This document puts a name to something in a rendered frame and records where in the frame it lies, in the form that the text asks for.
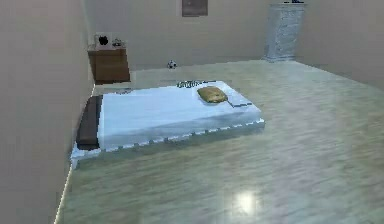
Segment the tall pale grey cabinet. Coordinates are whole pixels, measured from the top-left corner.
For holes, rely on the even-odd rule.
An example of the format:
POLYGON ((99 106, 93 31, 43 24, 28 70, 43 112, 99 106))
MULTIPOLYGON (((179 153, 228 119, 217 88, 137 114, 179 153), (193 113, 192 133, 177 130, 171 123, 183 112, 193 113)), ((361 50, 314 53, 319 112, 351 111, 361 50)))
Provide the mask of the tall pale grey cabinet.
POLYGON ((270 5, 264 48, 265 60, 275 62, 294 59, 305 7, 305 3, 270 5))

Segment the dark patterned flat object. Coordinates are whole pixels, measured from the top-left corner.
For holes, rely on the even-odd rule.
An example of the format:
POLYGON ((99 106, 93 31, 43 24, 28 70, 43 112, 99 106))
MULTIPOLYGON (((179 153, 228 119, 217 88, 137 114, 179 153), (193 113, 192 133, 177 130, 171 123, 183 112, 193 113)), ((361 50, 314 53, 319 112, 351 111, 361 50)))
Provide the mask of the dark patterned flat object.
POLYGON ((202 81, 198 81, 198 80, 185 80, 185 81, 178 82, 176 84, 176 87, 178 87, 178 88, 192 88, 192 87, 195 87, 195 86, 198 86, 198 85, 201 85, 201 84, 202 84, 202 81))

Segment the yellow-brown pillow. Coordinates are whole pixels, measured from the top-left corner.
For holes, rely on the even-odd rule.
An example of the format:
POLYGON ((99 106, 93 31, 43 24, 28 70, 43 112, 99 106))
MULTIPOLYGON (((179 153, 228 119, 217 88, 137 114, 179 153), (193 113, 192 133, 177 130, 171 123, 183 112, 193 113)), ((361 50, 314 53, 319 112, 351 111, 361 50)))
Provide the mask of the yellow-brown pillow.
POLYGON ((199 88, 197 93, 207 103, 221 103, 228 100, 227 95, 216 86, 199 88))

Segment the brown framed wall picture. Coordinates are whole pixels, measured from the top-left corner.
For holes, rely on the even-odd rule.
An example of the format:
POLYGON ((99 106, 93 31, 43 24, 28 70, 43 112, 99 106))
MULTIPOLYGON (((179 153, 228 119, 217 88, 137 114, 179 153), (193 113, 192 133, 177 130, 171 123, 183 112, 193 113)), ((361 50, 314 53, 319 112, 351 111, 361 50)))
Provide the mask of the brown framed wall picture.
POLYGON ((199 17, 208 15, 208 0, 182 0, 183 17, 199 17))

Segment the brown wooden nightstand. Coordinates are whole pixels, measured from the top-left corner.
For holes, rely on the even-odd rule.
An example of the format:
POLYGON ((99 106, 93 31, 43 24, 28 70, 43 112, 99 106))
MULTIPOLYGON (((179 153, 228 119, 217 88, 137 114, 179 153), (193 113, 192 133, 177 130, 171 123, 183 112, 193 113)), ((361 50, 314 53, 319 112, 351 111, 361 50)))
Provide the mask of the brown wooden nightstand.
POLYGON ((96 85, 130 81, 125 48, 89 50, 89 62, 96 85))

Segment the white bed with dark headboard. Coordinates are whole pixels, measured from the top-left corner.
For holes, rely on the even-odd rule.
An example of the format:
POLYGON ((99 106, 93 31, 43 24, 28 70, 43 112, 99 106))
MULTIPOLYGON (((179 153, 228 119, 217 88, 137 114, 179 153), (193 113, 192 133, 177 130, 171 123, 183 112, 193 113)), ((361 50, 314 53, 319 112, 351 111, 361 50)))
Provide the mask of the white bed with dark headboard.
POLYGON ((76 166, 81 160, 136 145, 264 125, 261 110, 223 81, 106 93, 87 100, 70 160, 76 166), (205 102, 197 90, 206 86, 220 88, 228 100, 205 102))

